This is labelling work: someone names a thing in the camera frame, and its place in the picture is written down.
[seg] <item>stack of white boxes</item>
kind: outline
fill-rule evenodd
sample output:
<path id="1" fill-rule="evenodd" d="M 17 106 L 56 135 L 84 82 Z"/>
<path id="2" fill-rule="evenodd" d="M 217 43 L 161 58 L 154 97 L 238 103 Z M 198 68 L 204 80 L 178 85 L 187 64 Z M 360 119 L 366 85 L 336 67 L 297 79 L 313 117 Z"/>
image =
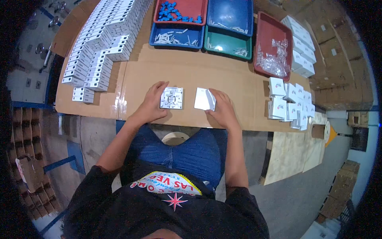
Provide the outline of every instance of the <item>stack of white boxes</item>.
<path id="1" fill-rule="evenodd" d="M 309 32 L 296 20 L 286 16 L 281 22 L 292 30 L 293 58 L 292 71 L 308 78 L 315 74 L 313 64 L 316 63 L 314 44 Z"/>
<path id="2" fill-rule="evenodd" d="M 306 130 L 308 117 L 314 117 L 312 94 L 299 84 L 284 83 L 282 79 L 269 78 L 268 118 L 291 122 L 291 128 Z"/>
<path id="3" fill-rule="evenodd" d="M 95 7 L 73 46 L 62 80 L 79 87 L 73 91 L 73 101 L 93 103 L 94 91 L 107 91 L 113 62 L 129 60 L 152 2 L 101 0 Z"/>

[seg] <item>table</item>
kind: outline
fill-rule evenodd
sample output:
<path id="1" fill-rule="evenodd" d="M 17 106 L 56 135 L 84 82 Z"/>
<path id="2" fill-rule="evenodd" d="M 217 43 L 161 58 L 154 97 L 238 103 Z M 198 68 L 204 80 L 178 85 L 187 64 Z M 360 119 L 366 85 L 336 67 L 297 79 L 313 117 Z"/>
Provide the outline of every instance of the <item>table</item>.
<path id="1" fill-rule="evenodd" d="M 193 107 L 196 88 L 215 88 L 232 99 L 243 130 L 300 132 L 288 122 L 269 120 L 268 78 L 255 74 L 248 62 L 183 50 L 155 49 L 149 46 L 153 5 L 148 10 L 128 62 L 113 64 L 106 93 L 95 93 L 94 103 L 71 101 L 73 87 L 58 84 L 56 110 L 60 113 L 107 119 L 126 120 L 141 104 L 148 88 L 160 80 L 170 80 L 170 87 L 183 87 L 183 109 L 170 110 L 167 117 L 154 121 L 158 124 L 213 127 L 220 125 Z M 310 91 L 308 79 L 291 73 L 291 83 L 298 83 Z"/>

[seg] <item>green tray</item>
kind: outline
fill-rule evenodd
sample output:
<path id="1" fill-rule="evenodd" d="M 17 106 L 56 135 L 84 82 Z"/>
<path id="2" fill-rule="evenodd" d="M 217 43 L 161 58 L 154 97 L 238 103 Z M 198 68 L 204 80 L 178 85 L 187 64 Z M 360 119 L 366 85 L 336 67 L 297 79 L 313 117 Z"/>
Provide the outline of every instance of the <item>green tray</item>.
<path id="1" fill-rule="evenodd" d="M 209 52 L 227 54 L 245 60 L 250 60 L 252 58 L 252 37 L 247 37 L 220 28 L 209 27 L 208 25 L 206 25 L 205 29 L 203 46 L 204 49 Z M 235 54 L 237 48 L 244 47 L 247 50 L 247 56 Z"/>

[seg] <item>black t-shirt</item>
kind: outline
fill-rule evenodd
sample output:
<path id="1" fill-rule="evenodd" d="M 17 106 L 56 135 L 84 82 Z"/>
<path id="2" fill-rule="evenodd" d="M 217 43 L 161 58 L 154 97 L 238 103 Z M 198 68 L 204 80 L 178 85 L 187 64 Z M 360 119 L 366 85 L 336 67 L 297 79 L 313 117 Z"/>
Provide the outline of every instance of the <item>black t-shirt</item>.
<path id="1" fill-rule="evenodd" d="M 68 206 L 66 238 L 142 238 L 168 229 L 187 238 L 269 238 L 256 199 L 236 188 L 225 203 L 199 179 L 141 162 L 133 183 L 112 193 L 115 174 L 93 166 Z"/>

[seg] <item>hand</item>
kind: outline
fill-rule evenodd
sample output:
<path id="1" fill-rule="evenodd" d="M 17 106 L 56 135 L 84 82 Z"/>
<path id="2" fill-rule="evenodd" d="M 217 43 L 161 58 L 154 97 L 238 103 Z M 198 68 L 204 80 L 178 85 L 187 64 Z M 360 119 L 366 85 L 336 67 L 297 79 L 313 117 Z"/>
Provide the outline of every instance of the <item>hand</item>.
<path id="1" fill-rule="evenodd" d="M 160 97 L 164 89 L 168 86 L 168 83 L 169 81 L 159 81 L 150 87 L 142 104 L 132 114 L 131 118 L 137 120 L 140 125 L 144 125 L 167 116 L 167 109 L 161 109 L 159 108 L 159 105 Z"/>
<path id="2" fill-rule="evenodd" d="M 223 128 L 228 131 L 240 130 L 240 124 L 236 118 L 235 110 L 233 109 L 232 100 L 224 92 L 209 89 L 216 99 L 215 111 L 206 110 L 205 113 L 211 115 Z"/>

